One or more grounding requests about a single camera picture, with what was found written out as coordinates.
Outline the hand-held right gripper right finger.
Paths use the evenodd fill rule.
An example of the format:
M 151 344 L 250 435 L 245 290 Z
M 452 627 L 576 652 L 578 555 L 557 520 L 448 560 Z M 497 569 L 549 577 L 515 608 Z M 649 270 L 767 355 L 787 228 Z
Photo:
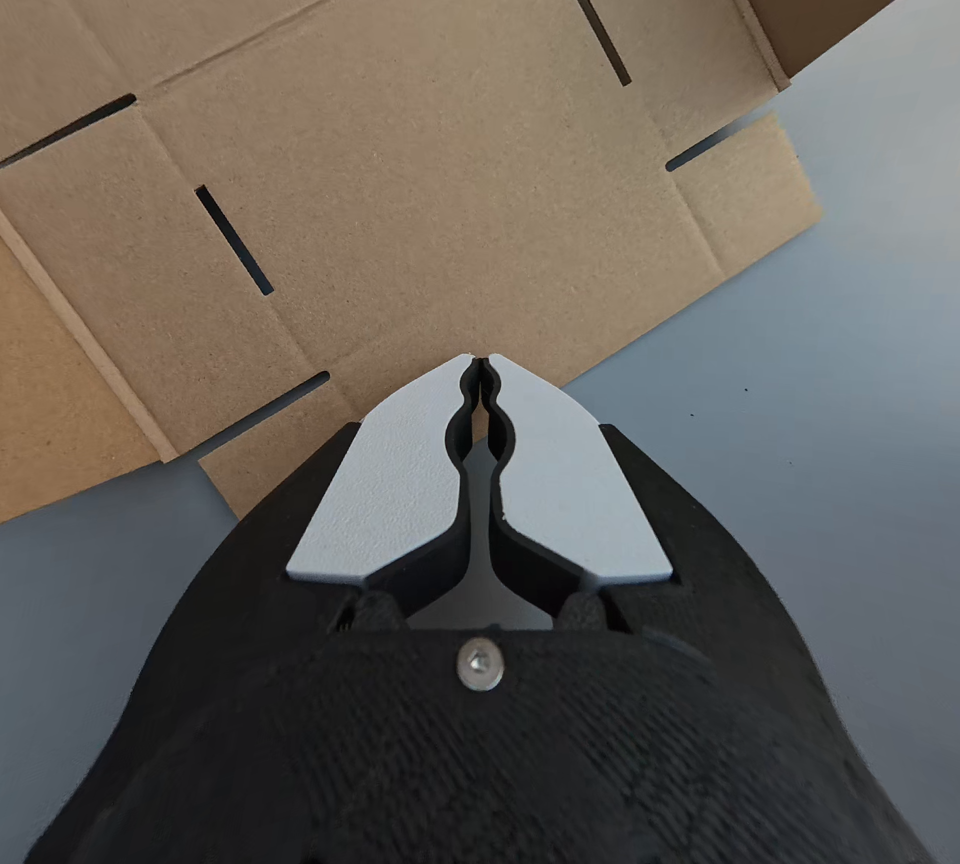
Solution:
M 673 565 L 599 421 L 501 354 L 483 363 L 488 549 L 498 580 L 558 618 L 575 593 L 667 582 Z

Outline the brown cardboard box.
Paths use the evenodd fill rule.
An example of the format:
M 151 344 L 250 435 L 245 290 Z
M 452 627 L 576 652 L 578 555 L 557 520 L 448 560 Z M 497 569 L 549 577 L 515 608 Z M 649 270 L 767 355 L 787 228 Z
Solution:
M 894 0 L 2 0 L 2 520 L 241 516 L 462 352 L 558 386 L 820 219 L 771 101 Z

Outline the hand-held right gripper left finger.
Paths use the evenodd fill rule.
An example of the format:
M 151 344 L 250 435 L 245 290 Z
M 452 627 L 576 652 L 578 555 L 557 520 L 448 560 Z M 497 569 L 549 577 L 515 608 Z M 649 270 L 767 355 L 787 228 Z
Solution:
M 470 564 L 469 477 L 479 362 L 463 353 L 390 394 L 360 422 L 286 574 L 391 595 L 410 616 Z

